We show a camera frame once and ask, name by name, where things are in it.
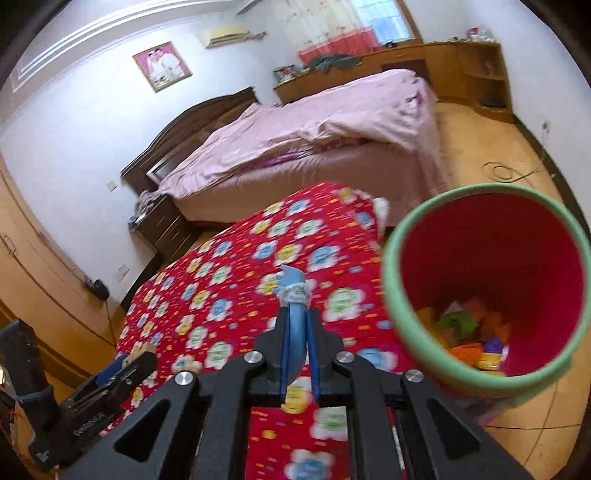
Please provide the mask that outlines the yellow gold carton box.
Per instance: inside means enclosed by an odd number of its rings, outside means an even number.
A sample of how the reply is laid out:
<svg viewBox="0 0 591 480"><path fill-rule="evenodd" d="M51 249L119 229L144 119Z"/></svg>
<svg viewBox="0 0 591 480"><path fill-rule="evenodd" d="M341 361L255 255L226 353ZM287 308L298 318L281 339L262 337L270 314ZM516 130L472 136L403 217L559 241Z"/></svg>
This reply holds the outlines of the yellow gold carton box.
<svg viewBox="0 0 591 480"><path fill-rule="evenodd" d="M483 352L476 363L476 368L481 371L498 372L501 370L501 353Z"/></svg>

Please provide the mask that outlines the dark clothes on desk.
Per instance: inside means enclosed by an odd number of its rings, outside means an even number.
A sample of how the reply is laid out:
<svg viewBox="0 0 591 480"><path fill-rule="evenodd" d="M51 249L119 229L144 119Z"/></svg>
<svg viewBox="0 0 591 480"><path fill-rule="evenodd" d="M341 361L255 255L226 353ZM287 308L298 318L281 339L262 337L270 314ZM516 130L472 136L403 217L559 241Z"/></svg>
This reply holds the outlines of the dark clothes on desk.
<svg viewBox="0 0 591 480"><path fill-rule="evenodd" d="M308 69L318 71L324 74L331 71L332 68L339 70L351 70L361 62L362 58L358 55L349 55L342 53L330 53L315 56L308 61Z"/></svg>

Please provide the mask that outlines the purple wrapper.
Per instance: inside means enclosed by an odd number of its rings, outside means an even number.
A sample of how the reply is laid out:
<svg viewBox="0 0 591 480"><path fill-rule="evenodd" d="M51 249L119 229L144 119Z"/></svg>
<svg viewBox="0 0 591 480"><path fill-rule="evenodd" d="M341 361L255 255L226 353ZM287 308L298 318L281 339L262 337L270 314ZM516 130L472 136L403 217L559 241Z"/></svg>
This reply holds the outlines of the purple wrapper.
<svg viewBox="0 0 591 480"><path fill-rule="evenodd" d="M498 337L492 337L485 342L483 352L487 354L501 355L503 350L503 341Z"/></svg>

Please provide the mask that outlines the floral curtain with red hem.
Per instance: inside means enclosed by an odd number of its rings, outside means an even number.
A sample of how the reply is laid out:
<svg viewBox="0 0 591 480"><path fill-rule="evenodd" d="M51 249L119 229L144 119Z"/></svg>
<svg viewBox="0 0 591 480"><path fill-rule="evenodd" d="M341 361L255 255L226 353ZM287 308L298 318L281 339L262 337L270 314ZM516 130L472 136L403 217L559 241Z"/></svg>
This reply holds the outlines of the floral curtain with red hem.
<svg viewBox="0 0 591 480"><path fill-rule="evenodd" d="M381 47L349 1L277 0L270 5L301 63L334 53L362 56Z"/></svg>

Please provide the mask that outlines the window with bars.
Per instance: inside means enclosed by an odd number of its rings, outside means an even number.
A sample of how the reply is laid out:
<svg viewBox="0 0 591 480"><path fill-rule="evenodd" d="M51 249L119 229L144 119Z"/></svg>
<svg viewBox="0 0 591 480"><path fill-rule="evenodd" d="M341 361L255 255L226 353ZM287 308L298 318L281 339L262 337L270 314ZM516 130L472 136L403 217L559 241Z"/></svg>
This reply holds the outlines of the window with bars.
<svg viewBox="0 0 591 480"><path fill-rule="evenodd" d="M417 40L418 35L394 0L351 0L363 26L372 30L381 45Z"/></svg>

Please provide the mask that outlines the dark wooden nightstand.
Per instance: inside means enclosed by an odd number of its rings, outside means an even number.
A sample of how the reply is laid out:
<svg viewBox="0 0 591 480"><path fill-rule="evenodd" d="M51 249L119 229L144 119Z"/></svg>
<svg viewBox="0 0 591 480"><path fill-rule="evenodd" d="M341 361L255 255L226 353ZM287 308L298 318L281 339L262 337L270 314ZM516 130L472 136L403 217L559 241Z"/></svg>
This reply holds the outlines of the dark wooden nightstand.
<svg viewBox="0 0 591 480"><path fill-rule="evenodd" d="M129 227L169 262L183 256L197 238L193 227L168 196L160 197L146 211L137 214Z"/></svg>

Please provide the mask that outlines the wall air conditioner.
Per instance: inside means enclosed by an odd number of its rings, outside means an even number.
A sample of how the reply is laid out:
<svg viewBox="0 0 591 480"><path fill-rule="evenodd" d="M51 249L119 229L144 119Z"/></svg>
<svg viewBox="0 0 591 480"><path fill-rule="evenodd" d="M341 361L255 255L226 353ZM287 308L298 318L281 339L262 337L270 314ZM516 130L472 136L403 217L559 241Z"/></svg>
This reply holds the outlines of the wall air conditioner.
<svg viewBox="0 0 591 480"><path fill-rule="evenodd" d="M249 34L249 29L242 25L229 25L201 31L197 38L205 49L211 49L243 42Z"/></svg>

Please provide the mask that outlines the blue toothpaste tube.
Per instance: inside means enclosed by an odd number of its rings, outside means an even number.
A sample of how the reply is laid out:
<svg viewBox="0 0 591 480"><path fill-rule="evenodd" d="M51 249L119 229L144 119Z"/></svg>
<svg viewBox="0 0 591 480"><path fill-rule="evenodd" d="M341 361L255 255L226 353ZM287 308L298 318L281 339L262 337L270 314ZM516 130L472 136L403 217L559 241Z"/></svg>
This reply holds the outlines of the blue toothpaste tube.
<svg viewBox="0 0 591 480"><path fill-rule="evenodd" d="M287 387L294 382L304 368L307 358L307 312L310 309L311 289L305 274L300 269L283 265L276 276L276 289L273 290L280 307L287 307L290 313L290 356L287 366Z"/></svg>

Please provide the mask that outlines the yellow foam net piece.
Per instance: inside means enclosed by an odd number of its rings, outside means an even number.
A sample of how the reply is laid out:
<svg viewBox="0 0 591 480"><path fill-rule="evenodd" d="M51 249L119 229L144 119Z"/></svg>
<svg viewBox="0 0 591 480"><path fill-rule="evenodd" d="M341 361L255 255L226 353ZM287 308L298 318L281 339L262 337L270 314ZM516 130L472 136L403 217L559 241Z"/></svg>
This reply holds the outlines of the yellow foam net piece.
<svg viewBox="0 0 591 480"><path fill-rule="evenodd" d="M442 337L435 329L436 311L433 307L425 307L415 312L423 327L440 344L444 344Z"/></svg>

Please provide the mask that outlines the orange plastic bag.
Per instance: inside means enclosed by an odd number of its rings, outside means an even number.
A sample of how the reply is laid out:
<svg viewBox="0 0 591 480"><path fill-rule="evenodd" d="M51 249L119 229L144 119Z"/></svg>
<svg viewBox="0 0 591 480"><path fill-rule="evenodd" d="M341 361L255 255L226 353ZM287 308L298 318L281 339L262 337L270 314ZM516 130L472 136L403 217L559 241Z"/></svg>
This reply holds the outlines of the orange plastic bag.
<svg viewBox="0 0 591 480"><path fill-rule="evenodd" d="M482 357L483 348L484 346L480 342L470 342L448 348L447 352L467 366L476 368Z"/></svg>

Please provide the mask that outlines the wooden wardrobe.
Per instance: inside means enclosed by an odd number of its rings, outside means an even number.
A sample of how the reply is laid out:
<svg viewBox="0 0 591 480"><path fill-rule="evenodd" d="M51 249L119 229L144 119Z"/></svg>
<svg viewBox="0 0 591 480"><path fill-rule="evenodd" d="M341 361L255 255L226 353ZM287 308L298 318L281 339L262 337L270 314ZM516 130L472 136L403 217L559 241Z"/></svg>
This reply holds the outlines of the wooden wardrobe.
<svg viewBox="0 0 591 480"><path fill-rule="evenodd" d="M14 319L34 329L48 374L75 388L113 360L124 312L84 285L2 164L1 323Z"/></svg>

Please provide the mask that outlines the dark wooden headboard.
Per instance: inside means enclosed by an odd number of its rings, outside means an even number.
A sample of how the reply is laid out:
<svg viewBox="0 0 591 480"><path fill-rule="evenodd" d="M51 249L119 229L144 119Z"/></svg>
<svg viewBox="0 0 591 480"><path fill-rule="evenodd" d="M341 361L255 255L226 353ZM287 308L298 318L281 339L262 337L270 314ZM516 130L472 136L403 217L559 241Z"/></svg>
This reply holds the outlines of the dark wooden headboard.
<svg viewBox="0 0 591 480"><path fill-rule="evenodd" d="M188 108L156 135L148 147L121 171L121 179L137 195L160 182L204 144L211 134L238 119L259 102L252 87L205 100Z"/></svg>

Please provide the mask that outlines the green wrapper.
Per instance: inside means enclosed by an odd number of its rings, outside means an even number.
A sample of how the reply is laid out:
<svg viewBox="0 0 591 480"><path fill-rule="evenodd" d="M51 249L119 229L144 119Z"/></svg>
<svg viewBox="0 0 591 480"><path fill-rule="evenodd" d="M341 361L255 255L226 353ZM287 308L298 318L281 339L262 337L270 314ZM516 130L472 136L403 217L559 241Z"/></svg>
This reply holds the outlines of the green wrapper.
<svg viewBox="0 0 591 480"><path fill-rule="evenodd" d="M435 323L435 331L449 347L455 347L472 337L479 324L466 311L455 311L443 315Z"/></svg>

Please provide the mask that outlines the books on desk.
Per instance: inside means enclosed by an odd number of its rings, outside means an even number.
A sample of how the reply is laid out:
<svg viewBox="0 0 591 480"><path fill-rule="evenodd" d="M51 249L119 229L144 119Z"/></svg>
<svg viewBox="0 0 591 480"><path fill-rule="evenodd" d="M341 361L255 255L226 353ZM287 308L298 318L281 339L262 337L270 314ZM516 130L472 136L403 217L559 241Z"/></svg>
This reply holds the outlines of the books on desk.
<svg viewBox="0 0 591 480"><path fill-rule="evenodd" d="M297 65L280 66L273 70L273 76L276 78L276 83L281 85L301 76L301 68Z"/></svg>

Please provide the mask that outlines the items on corner shelf top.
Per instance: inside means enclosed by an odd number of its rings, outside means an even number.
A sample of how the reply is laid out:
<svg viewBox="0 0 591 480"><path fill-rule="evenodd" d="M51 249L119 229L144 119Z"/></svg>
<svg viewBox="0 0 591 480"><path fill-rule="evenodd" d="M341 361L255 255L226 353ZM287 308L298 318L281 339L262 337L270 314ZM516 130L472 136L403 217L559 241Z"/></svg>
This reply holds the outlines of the items on corner shelf top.
<svg viewBox="0 0 591 480"><path fill-rule="evenodd" d="M467 30L467 39L479 43L495 43L494 36L485 28L480 26L471 27Z"/></svg>

